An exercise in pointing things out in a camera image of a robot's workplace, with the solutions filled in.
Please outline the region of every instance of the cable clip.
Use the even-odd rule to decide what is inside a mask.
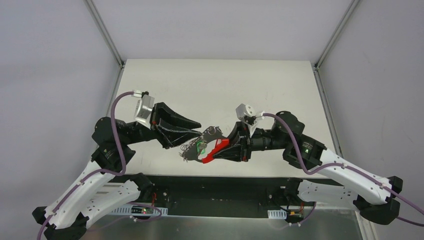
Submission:
[[[133,94],[132,94],[133,97],[139,98],[139,99],[141,99],[143,97],[142,91],[140,91],[140,90],[132,90],[132,91],[133,91]]]
[[[46,211],[47,216],[56,216],[58,213],[53,211]]]

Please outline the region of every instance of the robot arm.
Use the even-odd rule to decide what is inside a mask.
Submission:
[[[237,117],[234,129],[227,138],[217,140],[215,148],[202,159],[204,164],[213,159],[226,159],[235,162],[247,162],[252,151],[284,149],[283,159],[290,165],[301,169],[294,144],[284,126],[275,121],[271,129],[257,128],[263,113],[256,113],[249,106],[241,104],[236,109]],[[347,169],[347,166],[360,170],[364,174],[383,183],[384,186],[400,193],[403,181],[396,177],[381,177],[365,171],[327,149],[321,142],[303,134],[305,125],[288,111],[276,114],[292,130],[299,146],[304,165],[312,173],[319,173],[337,183],[335,185],[318,184],[298,178],[284,189],[284,196],[304,202],[324,202],[335,206],[347,207],[375,223],[389,224],[399,215],[400,203],[388,191],[379,187],[363,175]],[[340,166],[324,167],[325,164]]]
[[[122,120],[115,121],[126,163],[136,153],[128,147],[130,144],[156,139],[163,148],[168,149],[201,135],[199,131],[193,130],[200,128],[200,123],[177,114],[163,102],[154,104],[154,98],[149,96],[148,92],[134,91],[133,97],[141,98],[135,111],[136,121],[130,123]],[[93,200],[90,201],[90,199],[114,175],[98,172],[84,182],[82,179],[100,169],[119,173],[123,166],[109,117],[103,117],[97,121],[92,138],[98,144],[98,148],[91,155],[91,160],[80,176],[56,201],[47,207],[37,207],[32,212],[39,224],[43,224],[51,216],[46,225],[47,230],[44,232],[49,240],[64,239],[64,236],[69,233],[83,232],[84,234],[87,228],[108,211],[111,212],[127,202],[138,199],[140,193],[148,191],[148,186],[151,185],[144,175],[136,174],[135,178],[124,184],[125,193],[120,190],[111,192],[101,199],[96,199],[96,204],[93,204]],[[59,209],[54,212],[61,202],[63,203]]]

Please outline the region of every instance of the white table surface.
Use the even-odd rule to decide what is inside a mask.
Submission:
[[[219,126],[224,136],[233,129],[236,107],[249,104],[257,111],[290,111],[305,124],[304,134],[333,150],[333,142],[308,61],[129,59],[117,94],[149,91],[182,116],[202,124],[198,131]],[[134,121],[137,99],[124,97],[116,118]],[[258,127],[270,129],[272,118]],[[215,159],[208,164],[183,161],[179,147],[163,149],[156,140],[130,145],[136,151],[127,173],[225,177],[307,177],[282,159],[283,150],[252,152],[248,162]]]

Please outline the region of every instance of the white wall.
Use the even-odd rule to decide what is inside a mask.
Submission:
[[[35,239],[31,212],[87,163],[118,65],[83,1],[0,4],[0,239]]]
[[[95,0],[122,58],[316,62],[351,0]]]
[[[362,1],[320,70],[344,156],[424,207],[424,1]],[[424,223],[402,204],[400,215]],[[395,220],[382,240],[422,239]]]

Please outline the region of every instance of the cable tie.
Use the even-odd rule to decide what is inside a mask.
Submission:
[[[58,213],[54,212],[54,211],[47,211],[45,212],[47,214],[47,216],[56,216]]]

